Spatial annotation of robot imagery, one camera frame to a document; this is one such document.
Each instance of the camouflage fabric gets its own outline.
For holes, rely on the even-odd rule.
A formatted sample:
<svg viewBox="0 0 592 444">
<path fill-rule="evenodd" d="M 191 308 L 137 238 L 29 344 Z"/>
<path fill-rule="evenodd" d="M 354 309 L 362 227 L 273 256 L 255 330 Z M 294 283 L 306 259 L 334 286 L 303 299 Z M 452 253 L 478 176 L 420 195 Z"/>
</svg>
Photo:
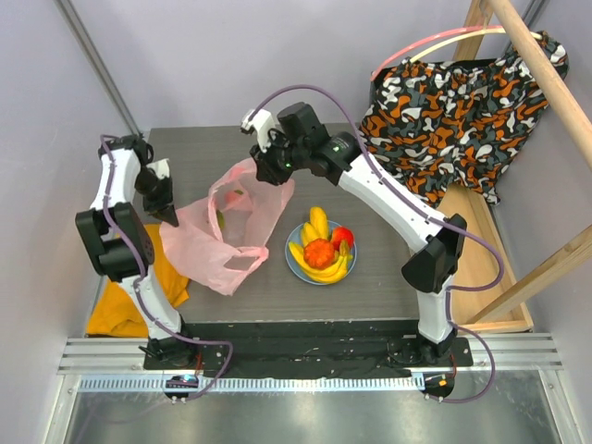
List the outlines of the camouflage fabric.
<svg viewBox="0 0 592 444">
<path fill-rule="evenodd" d="M 541 33 L 541 48 L 564 78 L 563 46 Z M 516 50 L 490 63 L 407 58 L 379 78 L 360 130 L 382 166 L 432 206 L 452 182 L 497 204 L 496 181 L 548 105 Z"/>
</svg>

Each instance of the white wall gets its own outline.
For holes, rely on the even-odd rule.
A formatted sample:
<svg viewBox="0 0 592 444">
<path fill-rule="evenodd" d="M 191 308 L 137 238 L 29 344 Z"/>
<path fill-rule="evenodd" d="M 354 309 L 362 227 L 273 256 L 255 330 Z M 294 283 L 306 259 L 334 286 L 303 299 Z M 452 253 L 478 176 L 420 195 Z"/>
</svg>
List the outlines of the white wall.
<svg viewBox="0 0 592 444">
<path fill-rule="evenodd" d="M 565 45 L 571 63 L 566 83 L 589 117 L 592 28 L 587 18 L 591 15 L 590 2 L 555 0 L 535 26 Z M 519 277 L 592 223 L 592 173 L 551 110 L 499 182 L 499 193 L 502 201 L 495 213 Z M 576 388 L 578 410 L 592 424 L 592 261 L 541 292 L 528 306 L 536 327 L 553 334 Z"/>
<path fill-rule="evenodd" d="M 68 336 L 98 277 L 74 226 L 101 173 L 101 132 L 125 133 L 55 5 L 0 14 L 0 442 L 42 439 Z"/>
<path fill-rule="evenodd" d="M 524 7 L 528 0 L 516 0 Z M 323 86 L 360 118 L 370 72 L 409 43 L 464 23 L 468 0 L 75 0 L 131 114 L 143 129 L 237 125 L 271 92 Z M 486 40 L 497 56 L 505 39 Z M 451 57 L 453 47 L 436 59 Z M 326 122 L 339 111 L 311 92 Z"/>
</svg>

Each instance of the orange towel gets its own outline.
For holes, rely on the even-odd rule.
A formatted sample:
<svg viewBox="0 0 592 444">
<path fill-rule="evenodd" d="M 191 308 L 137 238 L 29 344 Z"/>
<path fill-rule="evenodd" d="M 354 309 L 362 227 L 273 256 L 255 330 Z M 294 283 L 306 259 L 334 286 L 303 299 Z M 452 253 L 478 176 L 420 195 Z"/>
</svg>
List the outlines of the orange towel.
<svg viewBox="0 0 592 444">
<path fill-rule="evenodd" d="M 168 301 L 178 307 L 189 299 L 189 279 L 180 275 L 165 257 L 158 225 L 146 225 L 154 245 L 154 271 Z M 148 338 L 148 327 L 130 296 L 119 285 L 107 282 L 101 300 L 94 307 L 86 327 L 89 335 L 107 335 L 121 338 Z"/>
</svg>

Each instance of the pink plastic bag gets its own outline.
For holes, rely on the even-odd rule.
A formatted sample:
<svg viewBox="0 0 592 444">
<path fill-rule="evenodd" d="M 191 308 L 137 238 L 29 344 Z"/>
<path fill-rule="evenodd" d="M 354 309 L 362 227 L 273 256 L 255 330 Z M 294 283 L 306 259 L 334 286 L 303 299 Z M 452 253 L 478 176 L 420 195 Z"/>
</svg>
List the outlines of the pink plastic bag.
<svg viewBox="0 0 592 444">
<path fill-rule="evenodd" d="M 294 181 L 260 182 L 246 159 L 233 166 L 208 196 L 177 210 L 179 226 L 160 226 L 165 256 L 181 275 L 231 295 L 269 256 L 265 247 Z"/>
</svg>

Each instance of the fruit bowl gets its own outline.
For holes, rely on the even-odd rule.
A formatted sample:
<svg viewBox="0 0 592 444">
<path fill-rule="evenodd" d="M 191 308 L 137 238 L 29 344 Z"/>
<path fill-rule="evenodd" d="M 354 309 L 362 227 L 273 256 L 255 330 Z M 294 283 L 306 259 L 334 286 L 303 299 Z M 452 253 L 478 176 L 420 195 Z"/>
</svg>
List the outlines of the fruit bowl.
<svg viewBox="0 0 592 444">
<path fill-rule="evenodd" d="M 328 221 L 328 224 L 329 224 L 329 231 L 331 231 L 331 232 L 333 231 L 333 229 L 340 227 L 340 224 L 333 222 L 331 220 Z M 288 262 L 288 266 L 290 267 L 290 270 L 292 270 L 292 272 L 298 278 L 302 279 L 304 282 L 308 282 L 309 284 L 313 284 L 313 285 L 331 285 L 328 283 L 316 282 L 315 280 L 312 280 L 308 276 L 306 276 L 304 274 L 304 272 L 302 271 L 302 269 L 300 268 L 300 266 L 296 263 L 296 260 L 292 257 L 292 254 L 290 253 L 290 247 L 289 247 L 290 242 L 295 242 L 295 243 L 298 243 L 299 245 L 302 245 L 301 232 L 302 232 L 303 226 L 304 226 L 304 224 L 300 224 L 298 227 L 296 227 L 291 232 L 291 234 L 288 236 L 288 239 L 286 240 L 286 261 Z M 351 259 L 350 263 L 348 264 L 348 272 L 345 275 L 345 277 L 347 277 L 351 273 L 353 266 L 355 265 L 355 261 L 358 257 L 358 249 L 357 249 L 355 242 L 353 243 L 353 247 L 350 250 L 350 254 L 353 256 L 353 258 Z"/>
</svg>

